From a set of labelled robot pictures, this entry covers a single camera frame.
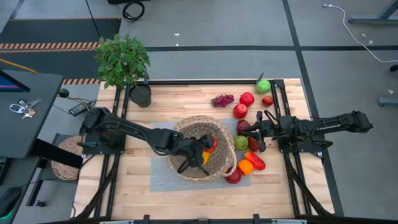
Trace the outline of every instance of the black floor mat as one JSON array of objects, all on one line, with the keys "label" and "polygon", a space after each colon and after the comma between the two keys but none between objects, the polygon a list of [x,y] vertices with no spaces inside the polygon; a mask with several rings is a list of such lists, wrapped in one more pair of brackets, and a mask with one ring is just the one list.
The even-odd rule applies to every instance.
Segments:
[{"label": "black floor mat", "polygon": [[[96,78],[95,51],[6,53],[0,58],[29,67],[40,73],[62,75],[64,79]],[[15,70],[6,64],[0,68]]]},{"label": "black floor mat", "polygon": [[[95,19],[99,34],[112,39],[119,33],[120,18]],[[0,34],[0,43],[95,42],[98,34],[91,19],[15,19]]]}]

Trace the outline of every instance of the floor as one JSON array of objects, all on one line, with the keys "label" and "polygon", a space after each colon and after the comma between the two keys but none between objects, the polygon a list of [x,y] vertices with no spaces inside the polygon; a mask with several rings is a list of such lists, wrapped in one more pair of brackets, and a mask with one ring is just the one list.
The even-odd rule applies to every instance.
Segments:
[{"label": "floor", "polygon": [[[89,17],[82,0],[3,0],[0,31],[17,5],[17,18]],[[120,16],[121,10],[106,0],[88,1],[95,17]],[[342,26],[342,12],[324,8],[325,0],[151,0],[144,17],[132,24],[122,21],[120,33],[137,35],[148,47],[261,45],[293,46],[284,4],[288,2],[301,46],[354,46]],[[328,0],[347,15],[377,14],[389,0]],[[398,45],[397,26],[348,24],[364,43]],[[391,64],[375,61],[365,51],[303,51],[308,76],[297,52],[275,50],[201,50],[150,52],[151,78],[301,78],[311,83],[312,95],[322,117],[352,110],[367,114],[374,129],[367,134],[334,133],[327,139],[337,189],[345,216],[398,219],[398,107],[379,107],[380,96],[398,96],[398,73]],[[398,59],[398,51],[375,51],[383,60]],[[93,99],[98,85],[65,86],[72,96]],[[57,99],[57,106],[73,102]],[[75,134],[83,116],[74,118],[53,108],[40,138],[52,141],[55,133]],[[53,121],[64,125],[54,127]],[[73,184],[44,183],[39,199],[48,207],[21,207],[15,223],[65,220],[70,215]]]}]

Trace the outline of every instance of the computer monitor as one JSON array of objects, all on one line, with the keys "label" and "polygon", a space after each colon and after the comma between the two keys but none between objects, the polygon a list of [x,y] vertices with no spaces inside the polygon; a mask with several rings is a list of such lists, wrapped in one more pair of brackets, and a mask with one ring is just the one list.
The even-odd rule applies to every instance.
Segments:
[{"label": "computer monitor", "polygon": [[29,92],[30,88],[0,70],[0,92]]}]

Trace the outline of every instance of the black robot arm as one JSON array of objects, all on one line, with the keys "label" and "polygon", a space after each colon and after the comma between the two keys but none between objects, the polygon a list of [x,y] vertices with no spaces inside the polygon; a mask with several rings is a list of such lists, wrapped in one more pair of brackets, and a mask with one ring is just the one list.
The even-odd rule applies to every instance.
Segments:
[{"label": "black robot arm", "polygon": [[260,151],[266,150],[264,137],[277,139],[282,152],[319,152],[333,143],[318,139],[317,136],[337,131],[366,133],[373,125],[364,113],[352,111],[331,118],[316,118],[313,121],[301,120],[295,116],[275,118],[269,111],[264,114],[268,120],[262,120],[261,111],[257,112],[256,123],[243,130],[244,136],[251,136],[261,141]]},{"label": "black robot arm", "polygon": [[203,151],[213,147],[210,134],[200,139],[184,139],[183,134],[171,129],[147,128],[142,125],[118,118],[107,108],[93,108],[86,116],[81,127],[81,133],[98,133],[100,143],[109,147],[118,144],[119,133],[130,135],[148,143],[154,152],[160,156],[183,156],[187,159],[178,169],[185,171],[188,167],[199,167],[206,175],[201,164]]}]

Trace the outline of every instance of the white cable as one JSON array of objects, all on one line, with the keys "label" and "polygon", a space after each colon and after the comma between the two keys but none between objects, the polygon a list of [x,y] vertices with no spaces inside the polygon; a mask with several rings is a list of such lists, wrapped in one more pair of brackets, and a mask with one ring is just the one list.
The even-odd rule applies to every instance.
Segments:
[{"label": "white cable", "polygon": [[346,30],[349,32],[349,34],[352,36],[352,38],[362,47],[364,47],[377,61],[381,62],[381,63],[391,63],[391,62],[398,62],[398,60],[391,60],[391,61],[383,61],[380,60],[379,58],[377,58],[365,45],[363,45],[361,42],[359,42],[353,35],[353,33],[351,33],[351,31],[349,31],[347,25],[346,25],[346,12],[344,11],[344,9],[338,7],[338,6],[334,6],[332,4],[323,4],[323,7],[332,7],[332,8],[336,8],[336,9],[340,9],[344,16],[343,16],[343,25],[346,28]]}]

